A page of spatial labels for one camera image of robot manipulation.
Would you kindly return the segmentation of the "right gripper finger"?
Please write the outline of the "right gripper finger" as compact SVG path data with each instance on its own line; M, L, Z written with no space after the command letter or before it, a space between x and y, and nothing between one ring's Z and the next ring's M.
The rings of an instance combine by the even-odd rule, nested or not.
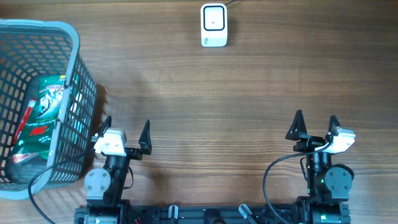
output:
M330 121L329 121L329 126L328 126L328 134L332 136L337 136L338 131L340 129L341 125L339 121L337 120L335 115L330 116Z
M307 129L303 117L302 110L297 110L292 125L285 136L287 140L307 139Z

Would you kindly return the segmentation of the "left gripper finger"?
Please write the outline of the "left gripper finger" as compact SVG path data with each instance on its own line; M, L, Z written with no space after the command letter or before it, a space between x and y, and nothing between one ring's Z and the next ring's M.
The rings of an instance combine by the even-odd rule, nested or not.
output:
M151 151L152 143L150 139L150 121L147 120L139 138L139 144L142 151Z
M111 127L112 117L107 116L103 121L102 125L96 130L95 134L91 137L91 142L97 142L99 138L102 138L105 132Z

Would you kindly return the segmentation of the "green 3M gloves packet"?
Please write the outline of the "green 3M gloves packet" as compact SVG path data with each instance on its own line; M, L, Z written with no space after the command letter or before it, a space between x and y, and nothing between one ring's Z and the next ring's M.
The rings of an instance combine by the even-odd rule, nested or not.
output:
M27 162L35 157L47 159L55 129L55 121L61 107L65 75L52 75L39 79L39 90L34 104L30 104L24 127L17 132L12 152L15 164Z

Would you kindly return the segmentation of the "long red sachet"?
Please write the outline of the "long red sachet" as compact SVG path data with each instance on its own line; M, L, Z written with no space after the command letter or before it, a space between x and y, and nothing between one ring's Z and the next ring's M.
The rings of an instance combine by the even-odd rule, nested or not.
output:
M34 106L35 106L36 101L37 101L37 99L36 99L36 98L33 98L33 99L31 99L31 100L28 102L27 108L26 108L25 111L24 111L24 114L23 114L23 116L22 116L22 119L21 119L21 121L20 121L20 123L19 123L19 125L18 125L18 127L17 127L17 129L16 129L16 133L15 133L13 139L12 139L13 145L15 145L15 144L17 143L17 140L18 140L18 138L19 138L19 136L20 136L22 130L24 129L24 127L25 127L25 125L26 125L26 123L27 123L27 120L28 120L29 117L30 117L30 114L31 114L31 112L32 112L32 110L33 110L33 108L34 108Z

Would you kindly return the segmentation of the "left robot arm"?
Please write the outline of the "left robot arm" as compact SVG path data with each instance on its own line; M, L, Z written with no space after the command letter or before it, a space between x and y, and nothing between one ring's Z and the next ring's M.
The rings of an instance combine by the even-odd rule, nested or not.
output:
M127 147L126 133L111 127L108 116L91 138L95 153L106 157L102 168L89 171L84 179L86 208L75 212L75 223L129 223L131 203L123 200L126 177L132 174L130 161L141 161L152 153L150 121L147 120L138 143L140 147Z

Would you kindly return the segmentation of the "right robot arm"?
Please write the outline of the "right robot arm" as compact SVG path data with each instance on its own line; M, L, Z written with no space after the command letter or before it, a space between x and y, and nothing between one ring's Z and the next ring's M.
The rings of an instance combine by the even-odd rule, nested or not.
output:
M354 172L344 164L333 164L334 154L345 152L355 142L355 133L344 128L336 116L330 117L324 137L307 133L302 110L297 110L285 138L296 142L293 150L305 153L302 171L308 196L300 196L289 218L292 223L351 223L346 202L352 188Z

